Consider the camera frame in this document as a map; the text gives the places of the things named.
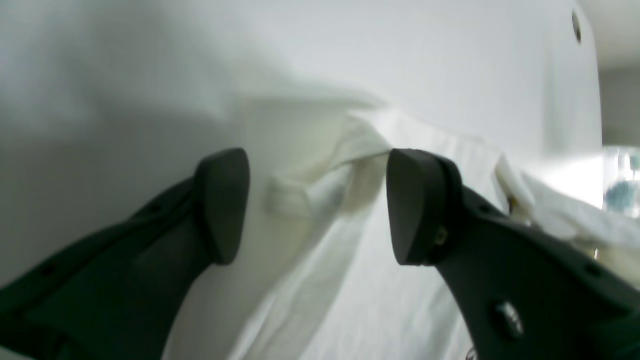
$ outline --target hole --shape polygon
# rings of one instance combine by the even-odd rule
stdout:
[[[573,32],[575,33],[575,38],[578,40],[578,44],[582,43],[582,30],[580,30],[580,21],[578,20],[578,15],[573,13]]]
[[[602,271],[594,264],[588,264],[587,266],[584,267],[584,269],[587,272],[587,274],[593,277],[600,277],[602,275]]]
[[[49,264],[45,267],[42,268],[42,270],[40,271],[40,275],[42,276],[50,276],[51,274],[53,274],[56,271],[56,266],[53,264]]]

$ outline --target white cloth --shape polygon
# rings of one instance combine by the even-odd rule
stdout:
[[[329,161],[349,165],[324,167],[325,175],[307,187],[277,186],[277,194],[269,198],[276,204],[272,209],[289,216],[324,208],[335,217],[317,245],[266,297],[230,360],[465,357],[472,342],[437,271],[395,261],[382,186],[384,153],[391,147],[421,149],[453,160],[466,186],[505,212],[510,197],[521,221],[565,240],[589,235],[601,243],[638,245],[631,241],[640,236],[638,225],[559,195],[512,167],[487,143],[441,131],[393,109],[353,113]],[[351,155],[340,149],[350,149]],[[365,177],[355,169],[366,169]],[[274,182],[286,183],[282,178],[276,176]],[[335,201],[323,205],[318,201],[323,197],[314,193],[329,182],[326,194],[340,193],[331,196],[342,199],[340,209]],[[305,201],[287,201],[290,193],[306,194],[300,195]],[[309,210],[302,210],[303,203]],[[604,236],[611,227],[618,228],[615,239]]]

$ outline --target screw hole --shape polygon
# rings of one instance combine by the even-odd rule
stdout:
[[[53,274],[55,271],[56,271],[56,266],[53,264],[49,264],[42,268],[42,270],[40,271],[40,275],[47,277]]]
[[[578,40],[578,44],[582,43],[582,30],[580,29],[580,21],[578,20],[578,15],[575,12],[572,15],[573,18],[573,32],[575,33],[575,38]]]
[[[584,270],[587,272],[587,274],[593,277],[600,277],[602,275],[602,271],[594,264],[588,264],[584,267]]]

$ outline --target gray wall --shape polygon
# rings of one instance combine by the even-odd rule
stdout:
[[[640,147],[640,67],[600,73],[604,145]]]

